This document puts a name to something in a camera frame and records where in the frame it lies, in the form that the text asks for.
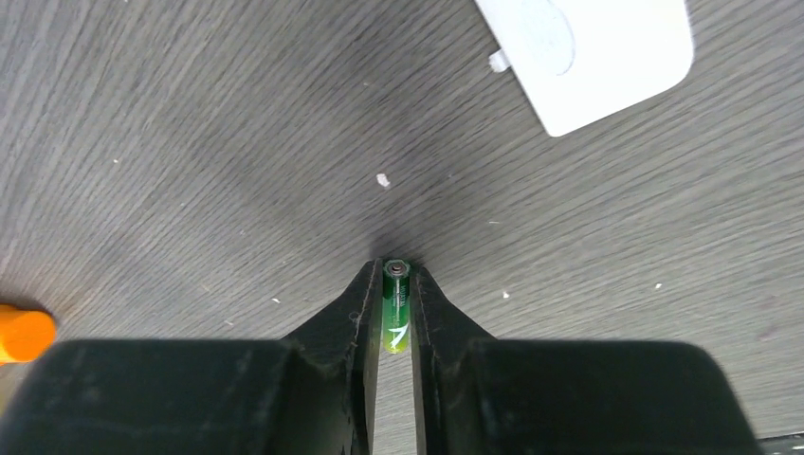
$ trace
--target orange object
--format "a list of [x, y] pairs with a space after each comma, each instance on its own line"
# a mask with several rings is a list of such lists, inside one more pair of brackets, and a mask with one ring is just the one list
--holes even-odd
[[36, 360], [55, 340], [49, 314], [0, 305], [0, 365]]

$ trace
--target white device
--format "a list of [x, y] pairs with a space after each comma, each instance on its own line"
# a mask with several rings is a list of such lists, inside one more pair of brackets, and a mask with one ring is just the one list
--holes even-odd
[[684, 0], [475, 0], [552, 137], [658, 95], [693, 59]]

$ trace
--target white debris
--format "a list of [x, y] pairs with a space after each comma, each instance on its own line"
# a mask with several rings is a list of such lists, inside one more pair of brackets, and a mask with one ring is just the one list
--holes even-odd
[[511, 67], [511, 63], [502, 49], [488, 56], [488, 65], [491, 66], [491, 70], [495, 73], [502, 73]]
[[388, 188], [391, 185], [391, 182], [388, 181], [388, 176], [384, 173], [377, 174], [377, 183], [382, 185], [383, 188]]

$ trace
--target wooden floor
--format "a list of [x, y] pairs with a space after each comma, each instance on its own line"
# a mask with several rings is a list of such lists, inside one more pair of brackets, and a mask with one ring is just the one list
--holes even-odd
[[404, 256], [496, 336], [700, 344], [802, 430], [804, 2], [688, 5], [687, 78], [554, 139], [471, 0], [8, 0], [0, 295], [62, 339], [279, 337]]

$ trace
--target gray wooden floor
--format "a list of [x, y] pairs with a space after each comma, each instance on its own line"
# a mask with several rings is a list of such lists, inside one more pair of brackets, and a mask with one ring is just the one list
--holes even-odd
[[471, 0], [7, 0], [0, 294], [62, 338], [278, 337], [400, 255], [497, 336], [700, 344], [804, 429], [804, 2], [689, 7], [684, 82], [553, 139]]

